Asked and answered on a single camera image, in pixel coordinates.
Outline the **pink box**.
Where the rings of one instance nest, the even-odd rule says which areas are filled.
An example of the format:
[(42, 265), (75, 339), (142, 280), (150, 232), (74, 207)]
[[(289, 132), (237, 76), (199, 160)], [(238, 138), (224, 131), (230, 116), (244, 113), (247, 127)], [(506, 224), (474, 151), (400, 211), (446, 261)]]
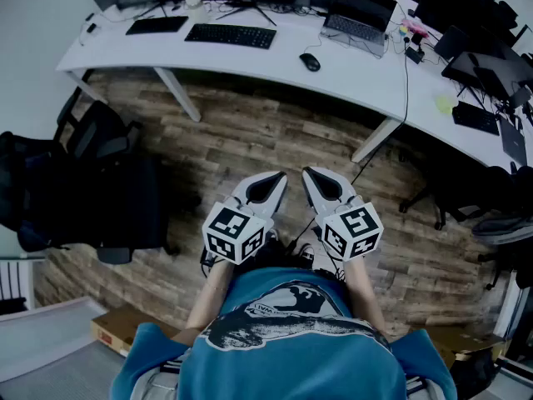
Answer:
[(424, 38), (427, 38), (429, 36), (428, 31), (426, 30), (425, 26), (415, 22), (413, 20), (409, 20), (407, 18), (404, 18), (401, 21), (401, 25), (404, 25), (408, 28), (409, 32), (407, 35), (411, 38), (415, 33), (419, 33), (424, 36)]

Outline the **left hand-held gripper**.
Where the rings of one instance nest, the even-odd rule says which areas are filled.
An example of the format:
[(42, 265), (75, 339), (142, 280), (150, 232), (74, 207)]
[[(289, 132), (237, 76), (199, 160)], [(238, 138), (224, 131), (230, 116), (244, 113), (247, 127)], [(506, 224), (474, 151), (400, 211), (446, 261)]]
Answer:
[(208, 254), (242, 264), (257, 254), (273, 227), (288, 178), (283, 171), (260, 172), (240, 181), (222, 202), (215, 202), (202, 225)]

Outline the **small black keyboard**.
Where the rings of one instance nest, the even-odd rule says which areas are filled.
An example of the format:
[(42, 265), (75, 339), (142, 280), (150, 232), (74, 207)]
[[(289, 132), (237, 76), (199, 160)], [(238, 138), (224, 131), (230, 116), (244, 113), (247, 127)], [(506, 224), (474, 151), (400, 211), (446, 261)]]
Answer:
[(136, 20), (126, 31), (126, 35), (176, 33), (188, 20), (188, 17), (159, 17)]

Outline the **medium black keyboard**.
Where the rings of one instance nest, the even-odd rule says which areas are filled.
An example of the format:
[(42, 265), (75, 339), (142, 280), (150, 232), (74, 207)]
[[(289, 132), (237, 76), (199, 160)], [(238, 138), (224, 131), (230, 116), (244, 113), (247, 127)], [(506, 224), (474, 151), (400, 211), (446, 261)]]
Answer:
[(500, 135), (496, 116), (480, 107), (470, 105), (466, 102), (458, 102), (452, 108), (452, 117), (456, 125), (496, 136)]

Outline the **black wired mouse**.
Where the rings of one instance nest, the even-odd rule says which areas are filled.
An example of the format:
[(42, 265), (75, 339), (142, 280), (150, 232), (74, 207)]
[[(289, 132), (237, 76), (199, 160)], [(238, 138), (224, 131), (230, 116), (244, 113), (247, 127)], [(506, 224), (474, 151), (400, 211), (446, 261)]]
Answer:
[(317, 58), (311, 53), (304, 52), (299, 56), (299, 58), (301, 59), (306, 69), (310, 72), (315, 73), (321, 69), (321, 64), (319, 63)]

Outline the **pale yellow mug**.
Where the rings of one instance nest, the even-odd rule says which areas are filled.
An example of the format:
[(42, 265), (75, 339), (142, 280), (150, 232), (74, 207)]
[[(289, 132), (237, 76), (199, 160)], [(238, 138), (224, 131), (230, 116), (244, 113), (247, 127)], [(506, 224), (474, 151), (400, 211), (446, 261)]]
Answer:
[(441, 113), (451, 115), (453, 108), (457, 105), (457, 99), (447, 95), (437, 95), (435, 105)]

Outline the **black bag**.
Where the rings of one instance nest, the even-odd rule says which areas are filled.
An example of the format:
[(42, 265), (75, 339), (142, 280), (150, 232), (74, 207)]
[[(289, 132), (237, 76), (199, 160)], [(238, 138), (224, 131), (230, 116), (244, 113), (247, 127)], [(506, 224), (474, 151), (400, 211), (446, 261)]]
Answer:
[(490, 349), (461, 354), (451, 366), (458, 400), (470, 400), (487, 389), (498, 371)]

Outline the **dark grey closed laptop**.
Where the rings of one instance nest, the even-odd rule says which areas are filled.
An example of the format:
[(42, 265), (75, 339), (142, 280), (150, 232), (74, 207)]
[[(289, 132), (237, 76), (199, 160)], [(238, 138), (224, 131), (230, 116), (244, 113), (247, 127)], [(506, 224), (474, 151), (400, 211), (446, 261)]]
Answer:
[(501, 119), (500, 125), (504, 152), (521, 166), (526, 166), (526, 143), (523, 134), (505, 118)]

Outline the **open cardboard box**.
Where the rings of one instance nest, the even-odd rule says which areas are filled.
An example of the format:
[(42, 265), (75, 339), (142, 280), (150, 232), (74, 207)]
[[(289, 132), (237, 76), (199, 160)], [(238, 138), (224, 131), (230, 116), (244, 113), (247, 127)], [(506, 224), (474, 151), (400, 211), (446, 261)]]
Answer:
[(507, 341), (493, 333), (480, 334), (457, 326), (424, 326), (446, 367), (451, 370), (457, 363), (489, 359), (494, 362), (507, 349)]

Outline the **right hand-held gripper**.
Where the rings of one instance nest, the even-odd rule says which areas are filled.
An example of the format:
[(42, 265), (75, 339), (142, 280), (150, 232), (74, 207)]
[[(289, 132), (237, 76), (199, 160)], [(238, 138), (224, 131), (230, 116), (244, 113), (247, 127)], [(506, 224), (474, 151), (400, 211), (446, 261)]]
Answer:
[(371, 253), (383, 234), (383, 225), (371, 202), (355, 197), (351, 183), (323, 167), (304, 167), (302, 183), (316, 213), (317, 237), (328, 253), (350, 261)]

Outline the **black monitor with splayed stand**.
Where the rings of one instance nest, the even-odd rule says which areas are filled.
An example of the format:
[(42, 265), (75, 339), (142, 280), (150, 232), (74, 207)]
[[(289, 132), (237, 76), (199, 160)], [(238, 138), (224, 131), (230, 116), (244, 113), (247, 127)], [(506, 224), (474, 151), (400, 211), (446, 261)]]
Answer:
[(453, 58), (441, 75), (483, 89), (499, 100), (508, 100), (521, 87), (533, 84), (533, 67), (521, 57), (502, 59), (475, 52), (462, 52)]

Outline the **person's blue printed t-shirt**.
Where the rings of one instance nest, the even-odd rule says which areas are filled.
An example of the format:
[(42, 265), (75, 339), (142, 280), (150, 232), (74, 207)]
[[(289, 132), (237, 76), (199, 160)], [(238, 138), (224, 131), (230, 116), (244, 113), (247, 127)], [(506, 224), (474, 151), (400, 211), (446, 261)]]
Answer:
[(458, 400), (424, 330), (389, 342), (352, 314), (342, 285), (309, 270), (236, 277), (191, 344), (152, 323), (136, 333), (111, 400)]

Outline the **black padded office chair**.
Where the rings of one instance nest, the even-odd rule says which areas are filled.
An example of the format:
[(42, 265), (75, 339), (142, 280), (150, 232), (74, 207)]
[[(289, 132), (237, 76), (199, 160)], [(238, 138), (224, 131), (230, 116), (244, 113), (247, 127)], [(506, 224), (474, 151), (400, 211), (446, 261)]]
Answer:
[(155, 157), (77, 160), (57, 142), (0, 134), (0, 226), (28, 253), (86, 244), (113, 265), (131, 262), (136, 250), (177, 255), (166, 198)]

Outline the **white bottle with metal lid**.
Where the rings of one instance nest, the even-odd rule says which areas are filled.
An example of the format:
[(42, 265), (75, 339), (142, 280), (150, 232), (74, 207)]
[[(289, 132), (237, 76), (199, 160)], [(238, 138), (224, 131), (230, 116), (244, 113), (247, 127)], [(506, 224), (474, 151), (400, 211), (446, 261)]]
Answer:
[(202, 0), (184, 0), (187, 16), (193, 23), (208, 23), (209, 15)]

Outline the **white desk leg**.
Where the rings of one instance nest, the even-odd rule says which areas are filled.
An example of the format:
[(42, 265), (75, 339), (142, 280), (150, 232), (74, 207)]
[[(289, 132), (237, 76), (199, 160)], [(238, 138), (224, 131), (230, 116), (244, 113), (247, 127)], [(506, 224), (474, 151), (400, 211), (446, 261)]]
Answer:
[(104, 104), (108, 104), (108, 100), (99, 94), (96, 90), (92, 89), (84, 80), (82, 80), (75, 72), (66, 71), (65, 74), (73, 80), (77, 86), (87, 94), (94, 101), (99, 101)]
[(195, 105), (192, 103), (191, 99), (188, 97), (187, 92), (183, 86), (178, 82), (174, 73), (164, 67), (154, 67), (154, 71), (160, 77), (160, 79), (167, 86), (169, 91), (172, 93), (174, 98), (178, 103), (183, 107), (187, 115), (196, 123), (200, 122), (202, 119), (201, 114), (198, 112)]
[(359, 163), (369, 153), (377, 149), (401, 125), (398, 120), (387, 117), (352, 154), (351, 161)]

